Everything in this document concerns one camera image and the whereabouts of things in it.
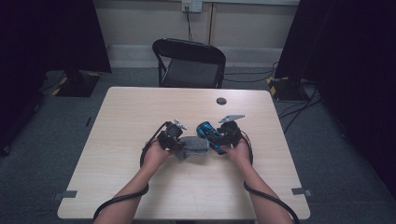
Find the table top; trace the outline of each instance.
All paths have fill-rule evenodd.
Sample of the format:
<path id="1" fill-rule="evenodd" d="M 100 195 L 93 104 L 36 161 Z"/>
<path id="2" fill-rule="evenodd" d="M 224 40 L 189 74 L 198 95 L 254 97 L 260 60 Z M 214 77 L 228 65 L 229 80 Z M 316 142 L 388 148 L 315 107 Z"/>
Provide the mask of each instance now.
<path id="1" fill-rule="evenodd" d="M 225 105 L 217 104 L 225 98 Z M 299 219 L 310 211 L 288 144 L 268 91 L 167 88 L 110 88 L 81 153 L 63 198 L 60 218 L 92 218 L 139 169 L 141 149 L 165 121 L 179 120 L 196 136 L 196 127 L 209 121 L 218 128 L 227 115 L 245 115 L 236 122 L 253 147 L 253 166 Z M 243 178 L 227 155 L 214 150 L 185 161 L 171 157 L 151 178 L 150 189 L 136 219 L 255 219 Z"/>

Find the electrical outlet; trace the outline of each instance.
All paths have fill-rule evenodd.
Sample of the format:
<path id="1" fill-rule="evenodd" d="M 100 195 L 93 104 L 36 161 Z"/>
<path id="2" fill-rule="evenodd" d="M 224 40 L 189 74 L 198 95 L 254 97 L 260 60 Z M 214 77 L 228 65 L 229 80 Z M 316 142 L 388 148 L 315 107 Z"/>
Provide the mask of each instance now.
<path id="1" fill-rule="evenodd" d="M 189 12 L 192 12 L 192 2 L 191 1 L 181 1 L 181 11 L 187 11 L 186 8 L 189 9 Z"/>

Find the baseboard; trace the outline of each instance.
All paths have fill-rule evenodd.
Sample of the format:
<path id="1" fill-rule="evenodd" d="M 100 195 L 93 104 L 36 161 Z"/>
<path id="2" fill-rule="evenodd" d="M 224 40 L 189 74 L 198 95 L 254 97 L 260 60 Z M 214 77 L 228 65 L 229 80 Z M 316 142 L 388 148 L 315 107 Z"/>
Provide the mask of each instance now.
<path id="1" fill-rule="evenodd" d="M 157 67 L 151 46 L 107 45 L 111 67 Z M 219 47 L 227 67 L 272 67 L 279 61 L 282 49 L 244 49 Z"/>

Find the black chair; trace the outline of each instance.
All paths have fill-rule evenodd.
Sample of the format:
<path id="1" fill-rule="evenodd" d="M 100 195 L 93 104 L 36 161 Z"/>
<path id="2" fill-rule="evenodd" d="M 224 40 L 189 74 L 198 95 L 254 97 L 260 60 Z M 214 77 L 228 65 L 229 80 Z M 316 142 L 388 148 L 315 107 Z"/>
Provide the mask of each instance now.
<path id="1" fill-rule="evenodd" d="M 152 49 L 158 59 L 160 87 L 221 88 L 226 59 L 216 47 L 164 38 L 155 41 Z M 162 57 L 171 59 L 168 67 Z"/>

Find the gray carpet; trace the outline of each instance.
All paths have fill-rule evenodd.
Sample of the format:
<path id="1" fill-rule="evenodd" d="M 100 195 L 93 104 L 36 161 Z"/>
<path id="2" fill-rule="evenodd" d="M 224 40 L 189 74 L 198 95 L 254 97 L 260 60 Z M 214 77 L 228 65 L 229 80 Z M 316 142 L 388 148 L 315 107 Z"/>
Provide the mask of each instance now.
<path id="1" fill-rule="evenodd" d="M 263 72 L 270 68 L 227 68 L 226 73 Z M 60 72 L 48 73 L 44 86 Z M 266 75 L 227 75 L 229 80 L 256 80 Z M 66 190 L 92 124 L 112 86 L 157 86 L 156 68 L 114 68 L 104 74 L 91 98 L 45 97 L 20 131 L 8 157 L 0 158 L 0 223 L 91 223 L 61 220 L 55 193 Z M 265 81 L 231 82 L 223 89 L 267 90 Z M 307 86 L 309 94 L 313 86 Z M 314 100 L 319 100 L 318 93 Z M 278 114 L 301 107 L 275 102 Z M 285 129 L 293 116 L 281 120 Z M 341 125 L 323 103 L 304 110 L 286 132 L 291 155 L 308 197 L 311 218 L 301 223 L 396 223 L 396 202 L 359 151 L 343 137 Z"/>

